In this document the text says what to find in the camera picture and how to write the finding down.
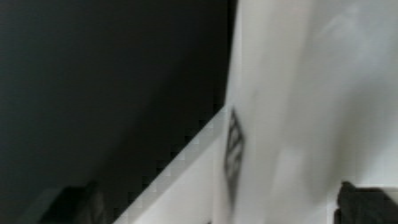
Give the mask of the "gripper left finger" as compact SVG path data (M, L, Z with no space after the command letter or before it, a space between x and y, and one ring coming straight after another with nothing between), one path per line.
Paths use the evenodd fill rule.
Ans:
M107 224L105 199L96 182L62 189L37 224Z

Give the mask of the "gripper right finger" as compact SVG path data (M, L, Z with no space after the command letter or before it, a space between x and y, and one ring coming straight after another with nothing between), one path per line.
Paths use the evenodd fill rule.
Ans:
M341 183L334 224L398 224L398 203L386 191Z

